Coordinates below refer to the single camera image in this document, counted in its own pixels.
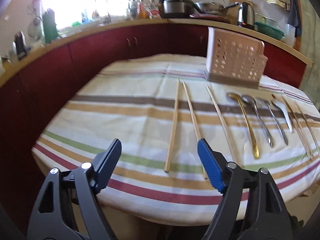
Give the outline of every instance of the striped tablecloth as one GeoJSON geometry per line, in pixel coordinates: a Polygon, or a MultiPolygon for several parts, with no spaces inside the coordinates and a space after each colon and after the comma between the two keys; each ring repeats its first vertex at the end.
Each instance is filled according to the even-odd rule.
{"type": "MultiPolygon", "coordinates": [[[[213,150],[233,160],[206,84],[210,84],[236,149],[233,161],[250,170],[268,168],[285,202],[299,196],[319,178],[319,158],[305,122],[301,122],[315,158],[309,160],[296,131],[287,134],[286,146],[274,120],[261,109],[262,118],[275,142],[271,148],[253,109],[249,118],[261,158],[252,155],[250,137],[239,106],[227,92],[249,94],[271,101],[272,93],[286,96],[295,112],[297,101],[309,119],[320,144],[320,114],[298,89],[263,76],[259,89],[209,83],[204,78],[205,58],[157,55],[113,63],[82,88],[55,116],[36,142],[33,153],[48,168],[75,169],[108,148],[114,138],[123,151],[108,187],[98,195],[101,203],[150,221],[172,225],[210,223],[221,200],[218,191],[202,176],[196,136],[185,92],[179,91],[177,133],[171,170],[164,172],[169,145],[177,78],[187,84],[201,136],[213,150]]],[[[238,218],[243,218],[242,201],[238,218]]]]}

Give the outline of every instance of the gold spoon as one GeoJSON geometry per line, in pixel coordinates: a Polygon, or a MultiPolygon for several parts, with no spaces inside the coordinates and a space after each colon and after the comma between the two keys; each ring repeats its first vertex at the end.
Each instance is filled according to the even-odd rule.
{"type": "Polygon", "coordinates": [[[253,153],[254,158],[258,159],[259,158],[259,150],[258,150],[258,146],[257,146],[257,141],[256,141],[256,138],[254,136],[253,129],[252,129],[252,126],[251,126],[251,124],[249,122],[249,118],[247,116],[247,113],[245,112],[244,104],[243,104],[243,102],[241,100],[241,96],[239,96],[236,93],[228,93],[227,95],[231,99],[237,101],[239,103],[240,107],[241,107],[241,111],[242,111],[242,113],[244,115],[245,122],[247,123],[247,127],[249,129],[249,133],[250,133],[250,137],[251,137],[252,153],[253,153]]]}

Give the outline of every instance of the cutting board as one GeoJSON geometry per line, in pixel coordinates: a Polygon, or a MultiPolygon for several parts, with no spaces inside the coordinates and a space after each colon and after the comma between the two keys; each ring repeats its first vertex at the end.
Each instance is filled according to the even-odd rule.
{"type": "MultiPolygon", "coordinates": [[[[249,4],[252,5],[252,6],[254,5],[253,2],[252,2],[252,1],[249,1],[249,0],[229,0],[229,4],[230,4],[230,3],[234,3],[234,2],[239,2],[239,3],[247,2],[247,3],[249,3],[249,4]]],[[[237,24],[238,9],[239,9],[239,6],[230,8],[230,9],[228,10],[228,13],[227,13],[228,18],[230,18],[231,20],[233,20],[233,24],[234,24],[234,25],[237,24]]]]}

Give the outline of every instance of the metal screw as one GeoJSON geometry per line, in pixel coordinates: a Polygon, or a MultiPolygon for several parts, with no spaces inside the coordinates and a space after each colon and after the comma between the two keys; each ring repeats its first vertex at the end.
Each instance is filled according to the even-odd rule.
{"type": "Polygon", "coordinates": [[[82,165],[81,165],[81,168],[84,170],[87,170],[90,167],[91,167],[91,163],[82,163],[82,165]]]}
{"type": "Polygon", "coordinates": [[[57,168],[53,168],[53,169],[50,171],[50,173],[51,173],[51,174],[56,174],[58,171],[59,171],[59,170],[58,170],[57,168]]]}
{"type": "Polygon", "coordinates": [[[266,168],[261,168],[260,171],[261,171],[263,174],[268,174],[268,173],[269,173],[268,169],[266,169],[266,168]]]}
{"type": "Polygon", "coordinates": [[[237,167],[237,164],[235,164],[234,162],[229,162],[227,164],[227,166],[230,168],[230,169],[235,169],[237,167]]]}

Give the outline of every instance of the spoon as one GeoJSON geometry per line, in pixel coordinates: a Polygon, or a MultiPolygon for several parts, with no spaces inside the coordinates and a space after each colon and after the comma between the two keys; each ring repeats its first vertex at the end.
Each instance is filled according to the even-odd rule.
{"type": "Polygon", "coordinates": [[[274,99],[271,102],[276,108],[278,108],[278,109],[280,109],[282,111],[282,113],[284,114],[285,120],[287,121],[289,131],[292,132],[292,125],[291,125],[291,121],[290,121],[290,118],[289,118],[289,115],[288,115],[288,111],[287,111],[287,107],[285,106],[285,104],[280,102],[277,99],[274,99]]]}
{"type": "Polygon", "coordinates": [[[282,137],[283,137],[283,140],[284,140],[285,144],[288,145],[288,138],[285,135],[284,130],[282,129],[278,119],[276,118],[276,116],[272,112],[271,107],[270,107],[270,102],[267,101],[267,100],[264,100],[262,98],[256,98],[256,101],[257,101],[257,103],[260,103],[262,106],[266,106],[268,108],[268,110],[269,110],[270,114],[272,115],[273,119],[275,119],[275,121],[276,121],[277,127],[278,127],[280,133],[282,134],[282,137]]]}
{"type": "Polygon", "coordinates": [[[263,128],[263,130],[264,130],[264,133],[265,133],[265,135],[266,135],[267,141],[268,141],[268,143],[270,144],[270,146],[273,147],[273,138],[272,138],[272,136],[271,136],[268,128],[267,128],[266,125],[264,124],[263,120],[261,119],[261,116],[260,116],[260,114],[259,114],[259,112],[258,112],[256,100],[254,100],[254,98],[251,97],[251,96],[249,96],[249,95],[244,95],[244,96],[241,97],[241,99],[242,99],[244,102],[246,102],[247,104],[253,106],[253,108],[254,108],[254,110],[255,110],[255,112],[256,112],[256,115],[257,115],[257,117],[258,117],[258,119],[259,119],[260,125],[261,125],[261,127],[263,128]]]}
{"type": "Polygon", "coordinates": [[[245,118],[245,122],[247,123],[247,127],[249,129],[249,133],[250,133],[250,138],[251,138],[251,143],[252,143],[252,153],[253,153],[253,157],[255,159],[258,159],[259,158],[259,150],[258,150],[258,146],[257,146],[257,140],[254,136],[254,133],[253,133],[253,129],[252,129],[252,126],[249,122],[249,118],[247,116],[247,113],[245,112],[245,109],[244,109],[244,105],[243,105],[243,102],[241,100],[241,96],[239,96],[238,94],[236,93],[228,93],[227,94],[228,97],[230,97],[231,99],[237,101],[240,105],[240,108],[241,108],[241,111],[244,115],[244,118],[245,118]]]}

